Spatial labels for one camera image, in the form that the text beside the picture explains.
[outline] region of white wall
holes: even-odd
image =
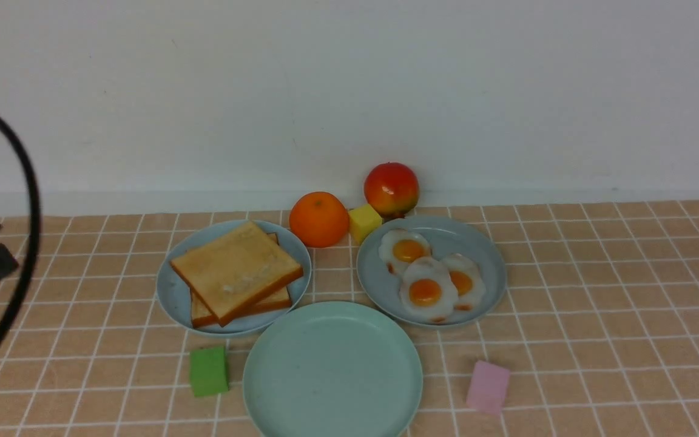
[[[699,0],[0,0],[0,113],[53,212],[696,197]]]

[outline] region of apple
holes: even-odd
[[[383,218],[399,219],[417,205],[419,182],[416,174],[402,163],[380,164],[366,177],[363,194]]]

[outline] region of green cube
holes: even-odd
[[[228,391],[228,366],[223,346],[191,351],[191,389],[196,398]]]

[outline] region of egg white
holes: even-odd
[[[402,276],[404,271],[406,271],[410,265],[410,263],[397,259],[393,254],[393,247],[398,241],[401,240],[414,240],[425,250],[426,257],[431,254],[430,243],[428,243],[428,240],[425,240],[424,236],[419,235],[416,232],[407,231],[406,229],[389,230],[382,236],[379,243],[379,257],[381,258],[382,262],[388,266],[388,271],[399,277]]]
[[[417,307],[411,299],[411,284],[421,279],[432,279],[441,287],[441,298],[430,307]],[[447,266],[432,257],[421,257],[414,260],[400,280],[400,302],[404,309],[419,321],[441,323],[454,312],[458,302],[458,289],[449,278]]]
[[[460,271],[471,279],[471,289],[463,296],[458,296],[458,301],[455,303],[454,308],[462,311],[473,310],[482,302],[482,298],[487,291],[479,266],[470,258],[461,254],[452,254],[444,257],[441,259],[441,263],[447,267],[447,270]]]

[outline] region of orange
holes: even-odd
[[[350,214],[336,196],[317,191],[306,194],[293,205],[289,223],[303,244],[328,247],[338,243],[350,230]]]

